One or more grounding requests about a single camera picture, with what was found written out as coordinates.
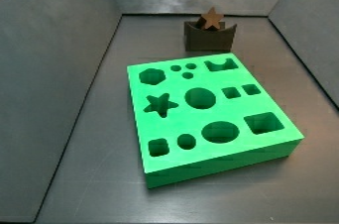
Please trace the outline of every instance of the brown star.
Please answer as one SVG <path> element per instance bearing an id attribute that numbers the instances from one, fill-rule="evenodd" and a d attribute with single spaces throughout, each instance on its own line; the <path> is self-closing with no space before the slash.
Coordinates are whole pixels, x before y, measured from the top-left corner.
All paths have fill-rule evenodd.
<path id="1" fill-rule="evenodd" d="M 212 7 L 207 14 L 201 14 L 201 17 L 196 23 L 196 27 L 203 30 L 219 30 L 220 29 L 220 20 L 224 15 L 216 13 L 215 7 Z"/>

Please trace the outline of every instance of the oval hole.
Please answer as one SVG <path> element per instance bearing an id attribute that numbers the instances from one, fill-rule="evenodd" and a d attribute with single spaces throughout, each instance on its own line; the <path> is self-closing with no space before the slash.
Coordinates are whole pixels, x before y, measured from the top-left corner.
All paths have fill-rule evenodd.
<path id="1" fill-rule="evenodd" d="M 196 138 L 191 134 L 181 134 L 177 138 L 177 145 L 184 150 L 191 150 L 196 146 Z"/>
<path id="2" fill-rule="evenodd" d="M 239 127 L 229 122 L 213 122 L 204 127 L 201 134 L 212 143 L 227 143 L 239 136 Z"/>

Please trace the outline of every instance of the small circular hole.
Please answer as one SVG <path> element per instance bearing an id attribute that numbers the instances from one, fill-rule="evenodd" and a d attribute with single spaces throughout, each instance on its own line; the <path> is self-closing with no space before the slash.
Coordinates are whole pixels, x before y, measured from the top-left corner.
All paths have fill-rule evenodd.
<path id="1" fill-rule="evenodd" d="M 173 70 L 173 71 L 179 71 L 180 69 L 181 69 L 180 65 L 172 65 L 171 66 L 171 70 Z"/>
<path id="2" fill-rule="evenodd" d="M 193 73 L 191 72 L 184 72 L 183 73 L 183 77 L 187 78 L 187 79 L 191 79 L 193 77 Z"/>
<path id="3" fill-rule="evenodd" d="M 195 69 L 195 68 L 196 68 L 196 65 L 195 65 L 193 63 L 187 63 L 187 64 L 185 64 L 185 67 L 187 67 L 188 69 Z"/>
<path id="4" fill-rule="evenodd" d="M 177 138 L 177 145 L 183 150 L 191 150 L 196 146 L 196 139 L 191 134 L 181 134 Z"/>

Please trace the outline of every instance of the circular hole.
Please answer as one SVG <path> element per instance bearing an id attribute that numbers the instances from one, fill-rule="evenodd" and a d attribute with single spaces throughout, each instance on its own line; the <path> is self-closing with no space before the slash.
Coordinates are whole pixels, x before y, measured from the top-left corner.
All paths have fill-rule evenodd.
<path id="1" fill-rule="evenodd" d="M 188 69 L 195 69 L 195 68 L 196 68 L 196 65 L 195 65 L 193 63 L 187 63 L 187 64 L 185 64 L 185 67 L 187 67 Z"/>
<path id="2" fill-rule="evenodd" d="M 205 88 L 193 88 L 185 93 L 185 102 L 196 109 L 209 109 L 216 104 L 216 95 Z"/>
<path id="3" fill-rule="evenodd" d="M 239 136 L 239 128 L 229 122 L 213 122 L 204 127 L 201 134 L 212 143 L 227 143 Z"/>
<path id="4" fill-rule="evenodd" d="M 177 138 L 177 145 L 184 150 L 191 150 L 196 146 L 196 139 L 191 134 L 181 134 Z"/>
<path id="5" fill-rule="evenodd" d="M 181 69 L 180 65 L 172 65 L 171 66 L 171 70 L 173 70 L 173 71 L 179 71 L 180 69 Z"/>
<path id="6" fill-rule="evenodd" d="M 191 79 L 191 78 L 193 77 L 193 73 L 191 73 L 191 72 L 184 72 L 184 73 L 183 73 L 183 77 L 184 77 L 185 79 Z"/>

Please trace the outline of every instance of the gray floor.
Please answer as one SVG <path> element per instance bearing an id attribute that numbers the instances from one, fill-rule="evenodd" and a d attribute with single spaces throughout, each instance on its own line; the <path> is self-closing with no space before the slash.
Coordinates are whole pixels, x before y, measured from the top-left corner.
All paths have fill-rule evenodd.
<path id="1" fill-rule="evenodd" d="M 339 222 L 339 114 L 264 18 L 228 19 L 233 52 L 304 141 L 287 159 L 147 190 L 125 67 L 187 55 L 187 20 L 123 17 L 38 222 Z"/>

